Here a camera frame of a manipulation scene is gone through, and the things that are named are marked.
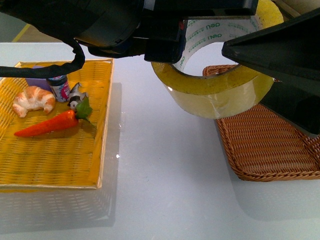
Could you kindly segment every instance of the table surface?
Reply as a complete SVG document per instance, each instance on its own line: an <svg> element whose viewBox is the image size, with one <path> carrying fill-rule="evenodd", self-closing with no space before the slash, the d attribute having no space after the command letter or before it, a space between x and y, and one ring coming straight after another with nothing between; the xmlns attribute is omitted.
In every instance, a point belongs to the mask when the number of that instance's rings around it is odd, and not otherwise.
<svg viewBox="0 0 320 240"><path fill-rule="evenodd" d="M220 49L197 52L188 73L229 64ZM0 52L2 66L73 59L63 43ZM1 240L319 239L318 180L238 179L214 120L183 111L143 56L114 62L102 188L1 193Z"/></svg>

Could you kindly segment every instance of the clear tape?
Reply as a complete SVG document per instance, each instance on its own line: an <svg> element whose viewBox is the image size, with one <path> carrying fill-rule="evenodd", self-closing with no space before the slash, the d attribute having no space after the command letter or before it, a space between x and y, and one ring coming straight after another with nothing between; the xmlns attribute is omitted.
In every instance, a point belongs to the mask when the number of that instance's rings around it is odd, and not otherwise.
<svg viewBox="0 0 320 240"><path fill-rule="evenodd" d="M182 71L190 57L208 44L225 42L281 22L282 15L270 0L259 0L257 14L250 19L189 20L181 60L174 65L153 62L152 67L186 112L210 119L242 113L267 94L273 78L242 65L214 76L191 76Z"/></svg>

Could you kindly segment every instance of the carrot leaf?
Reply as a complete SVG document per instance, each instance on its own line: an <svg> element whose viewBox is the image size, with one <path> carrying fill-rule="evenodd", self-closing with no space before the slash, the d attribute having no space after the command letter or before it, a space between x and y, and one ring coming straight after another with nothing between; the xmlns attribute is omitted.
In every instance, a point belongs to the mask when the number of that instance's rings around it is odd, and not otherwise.
<svg viewBox="0 0 320 240"><path fill-rule="evenodd" d="M89 105L89 98L85 97L82 102L75 106L76 109L76 118L88 120L88 116L92 113L92 108Z"/></svg>

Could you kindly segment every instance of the small can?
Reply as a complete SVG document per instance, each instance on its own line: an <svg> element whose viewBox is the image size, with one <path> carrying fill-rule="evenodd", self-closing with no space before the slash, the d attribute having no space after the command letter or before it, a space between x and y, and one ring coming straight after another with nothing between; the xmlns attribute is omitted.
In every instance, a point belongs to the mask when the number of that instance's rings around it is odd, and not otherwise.
<svg viewBox="0 0 320 240"><path fill-rule="evenodd" d="M52 93L58 102L68 101L70 94L70 87L68 83L67 75L56 76L46 79L47 83L52 89Z"/></svg>

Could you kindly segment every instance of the basket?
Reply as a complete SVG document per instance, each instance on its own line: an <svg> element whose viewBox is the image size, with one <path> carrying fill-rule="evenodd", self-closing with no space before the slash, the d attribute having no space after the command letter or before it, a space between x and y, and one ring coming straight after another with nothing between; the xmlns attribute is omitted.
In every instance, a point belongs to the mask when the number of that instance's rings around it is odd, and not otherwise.
<svg viewBox="0 0 320 240"><path fill-rule="evenodd" d="M59 62L19 62L16 67L62 65ZM14 132L50 119L70 109L57 102L48 115L29 111L19 118L12 110L17 93L28 86L25 78L0 81L0 191L98 189L101 187L108 112L113 74L112 59L87 60L82 69L67 75L72 88L82 84L93 108L89 120L67 130L36 137L16 137Z"/></svg>
<svg viewBox="0 0 320 240"><path fill-rule="evenodd" d="M203 75L234 65L208 66ZM234 173L256 182L320 179L320 138L309 138L261 104L216 120Z"/></svg>

